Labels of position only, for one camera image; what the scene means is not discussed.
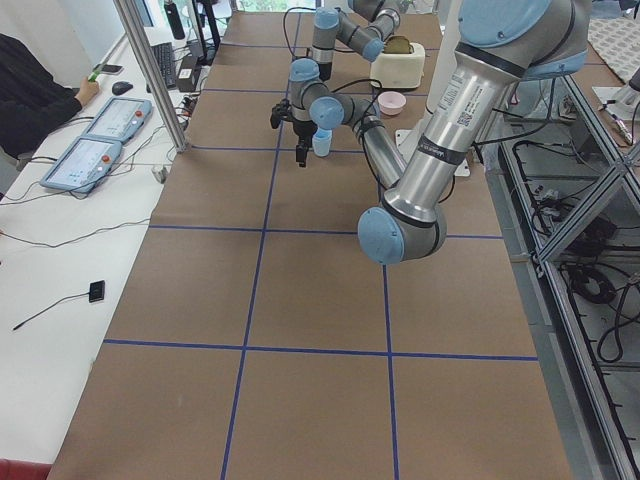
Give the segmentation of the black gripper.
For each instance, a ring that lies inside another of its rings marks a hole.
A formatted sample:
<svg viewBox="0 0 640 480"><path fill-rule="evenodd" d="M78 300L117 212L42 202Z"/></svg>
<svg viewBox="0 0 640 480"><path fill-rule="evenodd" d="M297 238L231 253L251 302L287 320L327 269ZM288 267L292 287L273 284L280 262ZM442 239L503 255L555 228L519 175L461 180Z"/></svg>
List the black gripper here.
<svg viewBox="0 0 640 480"><path fill-rule="evenodd" d="M312 138L315 134L315 123L311 120L293 120L293 131L297 136L295 148L296 163L299 167L305 168L307 165L307 155L312 147Z"/></svg>
<svg viewBox="0 0 640 480"><path fill-rule="evenodd" d="M319 71L319 78L322 81L329 80L332 74L332 63L331 62L317 63L317 66Z"/></svg>

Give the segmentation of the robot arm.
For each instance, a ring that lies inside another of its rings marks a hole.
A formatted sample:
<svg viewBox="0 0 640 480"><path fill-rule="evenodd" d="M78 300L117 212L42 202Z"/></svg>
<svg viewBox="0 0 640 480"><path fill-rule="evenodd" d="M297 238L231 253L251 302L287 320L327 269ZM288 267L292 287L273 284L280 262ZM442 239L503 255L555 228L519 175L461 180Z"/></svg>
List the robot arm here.
<svg viewBox="0 0 640 480"><path fill-rule="evenodd" d="M315 12L311 59L323 81L331 77L337 41L372 63L401 24L400 1L349 1L348 5L368 21L367 26L360 26L338 7L319 7Z"/></svg>
<svg viewBox="0 0 640 480"><path fill-rule="evenodd" d="M376 59L400 25L395 1L353 1L349 11L321 8L312 54L289 73L294 129L350 127L384 192L358 222L361 249L373 261L397 264L436 252L446 223L439 200L505 90L519 81L578 71L588 49L587 1L465 1L456 14L456 66L409 157L389 138L372 105L332 92L325 83L331 50L342 43ZM366 20L355 24L350 14Z"/></svg>

